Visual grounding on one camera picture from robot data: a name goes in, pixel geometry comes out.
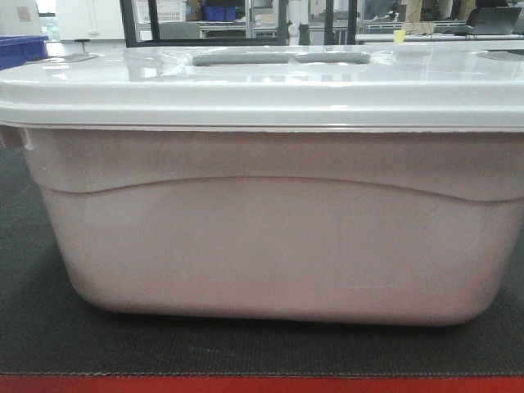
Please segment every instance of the blue crate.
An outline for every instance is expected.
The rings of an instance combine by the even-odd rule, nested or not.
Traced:
[[[47,57],[47,35],[0,36],[0,70]]]
[[[205,6],[204,17],[209,22],[225,22],[235,20],[235,7]]]

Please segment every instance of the red surface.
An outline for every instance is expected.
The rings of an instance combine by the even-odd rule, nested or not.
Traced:
[[[524,393],[524,377],[0,377],[2,393]]]

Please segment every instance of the white plastic bin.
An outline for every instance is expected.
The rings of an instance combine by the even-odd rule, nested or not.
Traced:
[[[0,72],[0,123],[79,294],[350,323],[486,309],[524,215],[524,63],[382,49],[134,48]]]

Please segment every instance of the black mat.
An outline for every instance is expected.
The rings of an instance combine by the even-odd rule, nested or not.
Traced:
[[[0,373],[524,375],[524,236],[494,305],[446,328],[111,314],[71,288],[21,151],[0,149]]]

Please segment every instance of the laptop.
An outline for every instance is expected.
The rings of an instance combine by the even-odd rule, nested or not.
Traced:
[[[505,35],[513,33],[520,7],[481,8],[474,26],[437,26],[434,33],[455,35]]]

